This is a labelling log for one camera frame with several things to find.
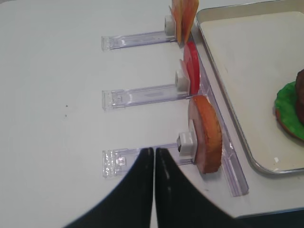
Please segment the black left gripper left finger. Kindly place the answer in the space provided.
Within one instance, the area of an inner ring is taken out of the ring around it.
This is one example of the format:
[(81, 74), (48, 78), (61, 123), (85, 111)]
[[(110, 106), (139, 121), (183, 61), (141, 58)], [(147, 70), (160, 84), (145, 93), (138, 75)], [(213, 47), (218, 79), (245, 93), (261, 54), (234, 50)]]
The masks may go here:
[(67, 228), (149, 228), (153, 203), (154, 150), (140, 151), (122, 181)]

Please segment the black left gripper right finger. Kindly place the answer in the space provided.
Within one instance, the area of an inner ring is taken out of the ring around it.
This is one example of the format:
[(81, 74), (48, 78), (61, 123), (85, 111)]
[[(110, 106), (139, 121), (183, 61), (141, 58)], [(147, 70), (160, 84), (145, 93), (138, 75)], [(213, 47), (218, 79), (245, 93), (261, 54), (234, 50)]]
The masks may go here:
[(243, 228), (203, 196), (186, 178), (169, 151), (156, 149), (155, 204), (159, 228)]

